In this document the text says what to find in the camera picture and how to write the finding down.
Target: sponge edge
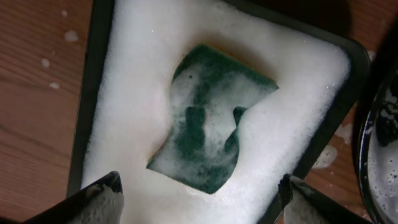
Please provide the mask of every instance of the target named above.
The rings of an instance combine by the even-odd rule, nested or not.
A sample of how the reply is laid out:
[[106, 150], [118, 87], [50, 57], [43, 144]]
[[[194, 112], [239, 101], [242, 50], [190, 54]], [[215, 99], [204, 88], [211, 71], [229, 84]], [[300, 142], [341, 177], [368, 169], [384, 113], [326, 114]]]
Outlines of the sponge edge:
[[244, 112], [278, 89], [241, 62], [200, 44], [177, 67], [170, 91], [173, 123], [147, 168], [208, 194], [231, 177]]

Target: green sponge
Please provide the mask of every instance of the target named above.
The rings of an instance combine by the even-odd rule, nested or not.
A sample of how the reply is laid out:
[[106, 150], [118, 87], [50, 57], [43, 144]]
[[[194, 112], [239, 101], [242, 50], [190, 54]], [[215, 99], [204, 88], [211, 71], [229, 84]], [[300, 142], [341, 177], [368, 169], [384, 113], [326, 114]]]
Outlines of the green sponge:
[[173, 125], [147, 168], [208, 194], [231, 177], [244, 112], [278, 89], [241, 62], [200, 44], [175, 71]]

